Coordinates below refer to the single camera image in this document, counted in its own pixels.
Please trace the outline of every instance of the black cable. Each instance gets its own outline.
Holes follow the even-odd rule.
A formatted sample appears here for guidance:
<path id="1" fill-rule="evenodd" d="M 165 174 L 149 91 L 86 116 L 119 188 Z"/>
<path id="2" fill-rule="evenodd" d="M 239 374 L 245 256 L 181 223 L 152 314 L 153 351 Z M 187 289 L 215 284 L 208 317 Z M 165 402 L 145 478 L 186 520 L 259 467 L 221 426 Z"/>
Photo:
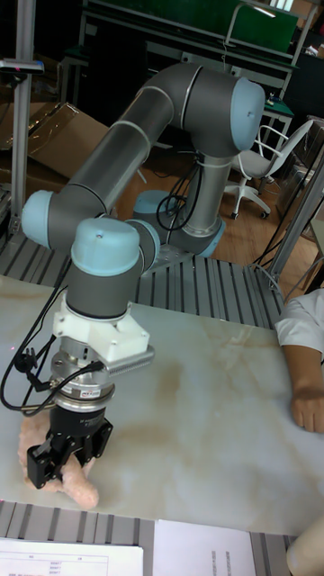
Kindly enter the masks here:
<path id="1" fill-rule="evenodd" d="M 155 176 L 157 176 L 157 178 L 161 178 L 163 180 L 163 178 L 169 178 L 170 176 L 175 176 L 177 172 L 179 172 L 179 170 L 176 170 L 173 174 L 158 174 L 158 172 L 156 172 L 155 170 L 152 170 L 153 174 Z"/>
<path id="2" fill-rule="evenodd" d="M 310 164 L 310 167 L 307 169 L 306 174 L 304 175 L 304 177 L 301 179 L 301 181 L 300 181 L 299 184 L 297 185 L 296 190 L 295 190 L 295 193 L 294 193 L 294 195 L 292 196 L 291 200 L 289 201 L 289 204 L 288 204 L 287 208 L 286 208 L 285 211 L 284 211 L 283 217 L 281 218 L 278 226 L 276 227 L 276 229 L 275 229 L 275 231 L 274 231 L 274 234 L 272 235 L 272 237 L 271 237 L 270 240 L 268 241 L 268 243 L 267 243 L 267 245 L 266 245 L 266 247 L 265 247 L 264 252 L 261 254 L 261 256 L 259 256 L 259 258 L 257 258 L 257 259 L 253 262 L 253 264 L 256 264 L 256 263 L 260 264 L 260 262 L 263 260 L 263 258 L 264 258 L 267 254 L 269 254 L 269 252 L 272 251 L 272 248 L 269 249 L 269 247 L 271 246 L 271 243 L 272 243 L 273 239 L 275 238 L 275 235 L 276 235 L 277 231 L 279 230 L 280 226 L 281 226 L 282 223 L 284 222 L 284 219 L 285 219 L 285 217 L 287 216 L 289 210 L 290 210 L 291 207 L 293 206 L 293 203 L 294 203 L 295 199 L 297 198 L 297 195 L 299 194 L 300 190 L 302 189 L 302 186 L 303 186 L 304 182 L 306 181 L 307 177 L 309 176 L 309 174 L 310 174 L 310 172 L 311 172 L 311 170 L 312 170 L 312 168 L 313 168 L 313 166 L 314 166 L 314 163 L 315 163 L 317 157 L 318 157 L 319 154 L 320 154 L 321 148 L 322 148 L 322 147 L 319 148 L 319 151 L 318 151 L 317 155 L 315 156 L 315 158 L 312 160 L 312 162 L 311 162 L 311 164 Z"/>
<path id="3" fill-rule="evenodd" d="M 169 232 L 177 232 L 178 230 L 181 230 L 182 228 L 185 227 L 185 225 L 188 223 L 188 221 L 191 219 L 191 217 L 194 214 L 194 209 L 196 207 L 196 204 L 198 202 L 198 197 L 199 197 L 199 192 L 201 189 L 201 185 L 202 185 L 202 179 L 203 179 L 203 168 L 200 166 L 199 168 L 199 180 L 198 180 L 198 184 L 197 184 L 197 189 L 196 189 L 196 193 L 195 193 L 195 197 L 193 200 L 193 205 L 191 207 L 191 210 L 189 211 L 189 214 L 187 215 L 187 217 L 184 219 L 183 222 L 181 222 L 181 224 L 179 224 L 179 226 L 171 226 Z"/>
<path id="4" fill-rule="evenodd" d="M 276 244 L 274 244 L 274 246 L 272 248 L 269 248 L 269 250 L 267 250 L 266 252 L 264 252 L 264 254 L 262 255 L 262 257 L 265 257 L 267 254 L 270 254 L 270 252 L 272 252 L 273 250 L 275 250 L 276 248 L 278 248 L 278 246 L 280 246 L 280 244 L 282 243 L 283 239 L 279 240 L 279 242 L 277 242 Z M 256 260 L 254 260 L 252 262 L 252 264 L 257 264 L 259 261 L 259 258 L 256 258 Z"/>
<path id="5" fill-rule="evenodd" d="M 64 386 L 66 386 L 69 382 L 71 382 L 71 380 L 73 380 L 74 378 L 77 378 L 77 376 L 81 376 L 82 374 L 88 374 L 91 372 L 98 372 L 99 370 L 103 370 L 103 368 L 104 368 L 104 364 L 102 362 L 100 362 L 100 360 L 98 360 L 97 362 L 92 362 L 92 363 L 88 364 L 87 366 L 80 368 L 80 370 L 76 370 L 76 372 L 74 372 L 73 374 L 71 374 L 70 376 L 68 376 L 64 380 L 62 380 L 62 382 L 59 383 L 59 385 L 49 394 L 49 396 L 44 400 L 44 402 L 38 408 L 36 408 L 35 410 L 32 410 L 31 412 L 27 412 L 26 410 L 24 410 L 23 411 L 24 416 L 26 416 L 27 418 L 31 418 L 32 416 L 36 416 L 36 414 L 39 414 L 42 410 L 44 410 L 44 408 L 48 404 L 50 404 L 50 401 L 53 400 L 54 396 L 62 388 L 64 388 Z"/>
<path id="6" fill-rule="evenodd" d="M 49 312 L 50 308 L 55 304 L 56 300 L 59 298 L 59 296 L 62 294 L 62 292 L 64 292 L 66 289 L 68 288 L 68 285 L 64 286 L 64 288 L 61 288 L 61 290 L 59 290 L 59 292 L 57 293 L 57 295 L 55 296 L 55 298 L 53 299 L 53 301 L 50 303 L 49 307 L 46 309 L 46 311 L 44 312 L 44 315 L 40 321 L 40 327 L 38 328 L 38 330 L 35 332 L 35 334 L 33 334 L 29 340 L 26 342 L 26 344 L 24 345 L 24 347 L 27 347 L 35 338 L 36 336 L 38 336 L 38 334 L 40 334 L 40 332 L 43 329 L 44 326 L 44 320 L 47 316 L 47 313 Z"/>
<path id="7" fill-rule="evenodd" d="M 266 262 L 265 262 L 264 264 L 262 264 L 262 267 L 267 266 L 268 264 L 271 264 L 272 261 L 274 260 L 274 258 L 275 258 L 275 257 L 270 258 L 270 260 L 266 260 Z"/>
<path id="8" fill-rule="evenodd" d="M 37 371 L 37 373 L 36 373 L 36 377 L 37 377 L 37 378 L 39 378 L 39 376 L 40 376 L 40 374 L 41 374 L 41 371 L 42 371 L 42 369 L 43 369 L 43 367 L 44 367 L 44 364 L 45 364 L 45 362 L 46 362 L 46 360 L 47 360 L 47 357 L 48 357 L 48 355 L 49 355 L 50 347 L 51 347 L 51 345 L 53 344 L 53 342 L 54 342 L 55 340 L 56 340 L 56 336 L 54 336 L 54 335 L 51 336 L 50 339 L 49 339 L 49 342 L 48 342 L 47 345 L 46 345 L 46 349 L 44 350 L 45 354 L 44 354 L 44 352 L 42 352 L 42 353 L 44 354 L 44 356 L 43 356 L 43 358 L 42 358 L 42 360 L 41 360 L 41 362 L 40 362 L 40 367 L 39 367 L 39 369 L 38 369 L 38 371 Z M 37 359 L 39 359 L 40 357 L 41 357 L 41 351 L 36 355 L 36 358 L 37 358 Z"/>
<path id="9" fill-rule="evenodd" d="M 67 264 L 63 265 L 60 272 L 59 272 L 58 279 L 55 282 L 53 292 L 51 293 L 48 300 L 45 302 L 42 310 L 40 311 L 39 316 L 34 321 L 33 325 L 31 326 L 31 329 L 29 330 L 29 332 L 27 334 L 27 336 L 25 337 L 24 341 L 20 344 L 19 348 L 16 350 L 12 360 L 10 361 L 9 365 L 7 366 L 7 368 L 4 372 L 4 376 L 3 376 L 3 379 L 2 379 L 1 384 L 0 384 L 0 401 L 9 410 L 20 412 L 20 411 L 22 411 L 22 406 L 14 406 L 13 404 L 11 404 L 10 402 L 8 402 L 5 399 L 5 384 L 6 384 L 6 381 L 8 379 L 8 376 L 9 376 L 10 372 L 12 371 L 12 369 L 14 367 L 14 363 L 16 362 L 18 356 L 20 356 L 22 354 L 23 350 L 28 346 L 28 344 L 30 342 L 32 342 L 32 340 L 36 336 L 36 334 L 39 333 L 39 330 L 38 330 L 36 332 L 36 334 L 33 335 L 34 330 L 37 328 L 37 326 L 39 325 L 40 322 L 41 322 L 41 325 L 43 324 L 44 316 L 46 316 L 46 314 L 48 313 L 51 305 L 54 304 L 54 301 L 59 297 L 59 294 L 62 292 L 62 290 L 65 290 L 65 288 L 63 288 L 61 291 L 59 291 L 59 287 L 62 284 L 66 274 L 68 273 L 68 269 L 70 268 L 70 266 L 71 266 L 71 260 L 69 259 Z"/>
<path id="10" fill-rule="evenodd" d="M 199 167 L 197 167 L 197 168 L 195 169 L 195 172 L 194 172 L 192 178 L 191 178 L 190 180 L 188 180 L 188 182 L 186 183 L 185 189 L 184 189 L 184 191 L 183 191 L 183 192 L 181 193 L 181 195 L 180 195 L 180 199 L 181 199 L 181 200 L 184 200 L 184 199 L 185 199 L 184 196 L 185 196 L 185 193 L 186 193 L 186 191 L 187 191 L 187 189 L 188 189 L 188 187 L 189 187 L 189 184 L 194 180 L 194 177 L 195 177 L 195 175 L 197 174 L 198 170 L 199 170 Z"/>
<path id="11" fill-rule="evenodd" d="M 174 208 L 172 208 L 172 207 L 169 208 L 169 200 L 166 200 L 166 215 L 167 216 L 173 216 L 174 214 L 178 214 L 180 208 L 182 208 L 182 206 L 180 206 L 179 203 L 180 202 L 183 202 L 183 203 L 186 202 L 186 199 L 183 198 L 183 196 L 181 194 L 178 194 L 178 193 L 173 194 L 172 197 L 170 198 L 170 201 L 171 200 L 176 200 L 176 202 L 175 202 Z"/>
<path id="12" fill-rule="evenodd" d="M 177 182 L 175 183 L 175 185 L 171 189 L 169 195 L 166 196 L 165 198 L 163 198 L 161 200 L 161 202 L 159 203 L 159 205 L 157 207 L 157 222 L 163 230 L 166 230 L 167 232 L 170 232 L 171 230 L 172 231 L 180 230 L 181 228 L 183 228 L 185 226 L 185 224 L 188 222 L 189 218 L 192 217 L 193 209 L 194 209 L 195 205 L 197 204 L 197 200 L 198 200 L 197 194 L 196 194 L 196 197 L 193 201 L 193 209 L 191 209 L 189 217 L 187 217 L 187 219 L 184 222 L 182 222 L 182 224 L 180 226 L 178 226 L 176 228 L 174 228 L 173 226 L 168 227 L 162 222 L 161 217 L 160 217 L 160 211 L 161 211 L 163 204 L 165 203 L 166 204 L 166 213 L 168 213 L 168 206 L 169 206 L 171 200 L 173 200 L 174 198 L 177 198 L 178 200 L 181 200 L 182 202 L 185 201 L 185 198 L 183 197 L 184 193 L 180 195 L 180 194 L 177 194 L 176 192 L 180 191 L 182 185 L 185 183 L 185 181 L 188 179 L 188 177 L 190 177 L 190 175 L 192 175 L 192 177 L 190 178 L 189 183 L 188 183 L 188 184 L 190 184 L 190 182 L 192 181 L 192 179 L 194 178 L 194 176 L 196 174 L 196 171 L 197 171 L 197 166 L 196 166 L 196 164 L 194 164 L 193 166 L 191 166 L 190 170 L 182 178 L 179 178 L 179 180 L 177 180 Z"/>
<path id="13" fill-rule="evenodd" d="M 32 394 L 32 389 L 33 389 L 33 385 L 31 384 L 28 391 L 27 391 L 26 396 L 23 399 L 22 406 L 26 406 L 26 404 L 27 404 L 27 402 L 28 402 L 28 400 Z"/>
<path id="14" fill-rule="evenodd" d="M 9 102 L 7 102 L 7 105 L 6 105 L 5 109 L 4 109 L 4 113 L 3 113 L 3 115 L 2 115 L 1 118 L 0 118 L 0 126 L 1 126 L 1 124 L 3 123 L 3 121 L 4 121 L 4 119 L 5 119 L 5 116 L 6 116 L 8 110 L 9 110 L 9 108 L 10 108 L 10 104 L 11 104 L 11 101 L 9 100 Z"/>

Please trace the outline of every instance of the green board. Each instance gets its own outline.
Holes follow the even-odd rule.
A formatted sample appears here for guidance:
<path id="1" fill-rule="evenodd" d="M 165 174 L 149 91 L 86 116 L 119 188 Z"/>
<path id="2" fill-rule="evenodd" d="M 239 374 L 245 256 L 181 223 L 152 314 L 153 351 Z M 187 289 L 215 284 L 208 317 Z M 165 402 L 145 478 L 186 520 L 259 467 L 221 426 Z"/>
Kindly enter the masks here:
<path id="1" fill-rule="evenodd" d="M 130 8 L 203 31 L 226 36 L 239 0 L 106 0 L 107 4 Z M 238 11 L 232 38 L 279 52 L 289 47 L 297 17 L 276 13 L 269 18 L 249 6 Z"/>

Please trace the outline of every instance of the prosthetic hand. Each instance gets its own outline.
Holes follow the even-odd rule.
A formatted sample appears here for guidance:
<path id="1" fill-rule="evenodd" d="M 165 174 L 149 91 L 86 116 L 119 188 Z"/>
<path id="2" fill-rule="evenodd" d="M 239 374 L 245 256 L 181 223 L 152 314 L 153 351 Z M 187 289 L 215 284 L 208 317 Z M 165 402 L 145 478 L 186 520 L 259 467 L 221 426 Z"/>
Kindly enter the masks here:
<path id="1" fill-rule="evenodd" d="M 42 445 L 50 428 L 50 414 L 43 411 L 32 418 L 24 418 L 22 421 L 21 434 L 19 436 L 18 456 L 22 466 L 23 479 L 30 487 L 35 486 L 28 477 L 27 451 L 35 445 Z M 84 467 L 81 466 L 77 457 L 72 454 L 67 463 L 62 466 L 60 478 L 53 479 L 43 486 L 42 490 L 48 492 L 65 492 L 83 510 L 94 508 L 99 500 L 97 489 L 87 479 L 95 458 L 92 458 Z"/>

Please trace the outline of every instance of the white table surface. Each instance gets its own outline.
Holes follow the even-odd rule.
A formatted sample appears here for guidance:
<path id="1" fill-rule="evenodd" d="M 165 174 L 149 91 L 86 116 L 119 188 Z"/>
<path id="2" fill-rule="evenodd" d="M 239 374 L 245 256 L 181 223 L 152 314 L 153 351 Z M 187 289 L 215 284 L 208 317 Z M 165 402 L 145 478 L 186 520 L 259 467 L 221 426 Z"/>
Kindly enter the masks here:
<path id="1" fill-rule="evenodd" d="M 49 293 L 0 276 L 1 374 Z M 139 305 L 133 315 L 157 354 L 116 382 L 106 411 L 114 431 L 90 476 L 97 510 L 299 534 L 324 512 L 324 436 L 293 424 L 275 333 Z M 36 349 L 50 327 L 49 314 Z M 24 377 L 8 382 L 8 399 L 21 401 Z M 1 406 L 0 498 L 76 509 L 64 494 L 24 486 L 21 419 Z"/>

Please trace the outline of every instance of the white sleeve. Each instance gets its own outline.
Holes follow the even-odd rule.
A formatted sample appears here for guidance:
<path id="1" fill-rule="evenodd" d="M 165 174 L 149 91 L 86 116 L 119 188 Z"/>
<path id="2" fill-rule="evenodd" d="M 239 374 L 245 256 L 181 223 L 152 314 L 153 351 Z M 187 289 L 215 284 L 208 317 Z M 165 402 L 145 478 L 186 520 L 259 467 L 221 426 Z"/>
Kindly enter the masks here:
<path id="1" fill-rule="evenodd" d="M 324 290 L 290 300 L 275 329 L 280 346 L 305 346 L 324 354 Z"/>

